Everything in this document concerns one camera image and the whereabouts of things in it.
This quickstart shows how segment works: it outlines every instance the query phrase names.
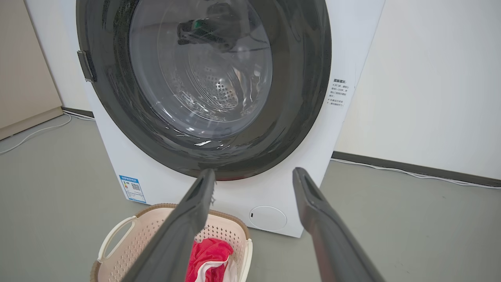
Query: red cloth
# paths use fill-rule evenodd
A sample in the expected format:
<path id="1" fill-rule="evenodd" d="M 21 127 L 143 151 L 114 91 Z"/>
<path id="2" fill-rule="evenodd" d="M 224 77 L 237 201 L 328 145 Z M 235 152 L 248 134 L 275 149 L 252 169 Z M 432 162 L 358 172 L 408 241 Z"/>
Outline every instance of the red cloth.
<path id="1" fill-rule="evenodd" d="M 225 241 L 210 238 L 204 239 L 200 244 L 193 243 L 191 256 L 186 272 L 186 282 L 194 282 L 200 267 L 208 261 L 227 261 L 233 254 L 233 248 Z M 222 282 L 226 266 L 212 267 L 205 273 L 205 282 Z"/>

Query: basket handle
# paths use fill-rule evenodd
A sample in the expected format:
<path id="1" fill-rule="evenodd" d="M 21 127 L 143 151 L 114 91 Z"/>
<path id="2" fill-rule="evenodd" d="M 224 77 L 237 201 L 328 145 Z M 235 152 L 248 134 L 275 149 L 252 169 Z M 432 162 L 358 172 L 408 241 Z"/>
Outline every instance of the basket handle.
<path id="1" fill-rule="evenodd" d="M 113 253 L 118 248 L 118 246 L 120 246 L 120 244 L 125 239 L 125 237 L 127 237 L 127 235 L 132 230 L 132 228 L 134 228 L 136 220 L 137 220 L 137 217 L 135 215 L 131 216 L 129 218 L 126 218 L 126 219 L 120 221 L 120 223 L 118 223 L 117 225 L 115 225 L 115 227 L 113 227 L 113 229 L 111 229 L 110 233 L 108 233 L 108 235 L 106 236 L 106 238 L 103 241 L 103 244 L 101 244 L 101 248 L 99 249 L 99 253 L 97 255 L 98 262 L 103 263 L 105 260 L 109 259 L 111 257 L 111 255 L 113 255 Z M 115 235 L 118 233 L 118 231 L 120 231 L 120 229 L 122 229 L 129 222 L 132 222 L 132 225 L 129 228 L 129 230 L 127 230 L 127 232 L 122 237 L 122 239 L 120 239 L 120 241 L 115 245 L 113 250 L 111 250 L 111 252 L 105 257 L 104 254 L 106 253 L 106 249 L 108 248 L 108 246 L 111 242 L 111 239 L 113 239 L 113 237 L 115 237 Z"/>

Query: blue label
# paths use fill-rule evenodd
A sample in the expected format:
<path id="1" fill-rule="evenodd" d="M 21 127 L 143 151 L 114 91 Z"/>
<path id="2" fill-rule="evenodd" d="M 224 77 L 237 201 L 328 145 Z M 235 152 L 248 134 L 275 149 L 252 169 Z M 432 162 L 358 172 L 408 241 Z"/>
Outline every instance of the blue label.
<path id="1" fill-rule="evenodd" d="M 139 180 L 132 177 L 119 176 L 120 182 L 122 182 L 125 194 L 127 194 L 129 200 L 146 204 L 146 199 L 144 198 Z"/>

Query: washing machine door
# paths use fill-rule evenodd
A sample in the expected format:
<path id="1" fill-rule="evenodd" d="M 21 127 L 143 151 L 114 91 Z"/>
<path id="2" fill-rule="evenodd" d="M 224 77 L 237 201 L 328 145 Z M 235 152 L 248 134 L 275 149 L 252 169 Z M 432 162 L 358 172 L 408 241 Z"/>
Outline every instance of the washing machine door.
<path id="1" fill-rule="evenodd" d="M 84 74 L 110 117 L 186 175 L 272 168 L 324 102 L 324 0 L 82 0 L 77 29 Z"/>

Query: white wall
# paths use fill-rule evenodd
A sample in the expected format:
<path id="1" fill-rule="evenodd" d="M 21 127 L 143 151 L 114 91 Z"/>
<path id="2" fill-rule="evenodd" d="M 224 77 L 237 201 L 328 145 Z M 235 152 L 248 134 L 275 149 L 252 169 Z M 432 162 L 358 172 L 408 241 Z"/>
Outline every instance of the white wall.
<path id="1" fill-rule="evenodd" d="M 386 0 L 336 150 L 501 179 L 500 15 Z"/>
<path id="2" fill-rule="evenodd" d="M 25 2 L 63 107 L 91 110 L 76 53 L 75 0 Z"/>

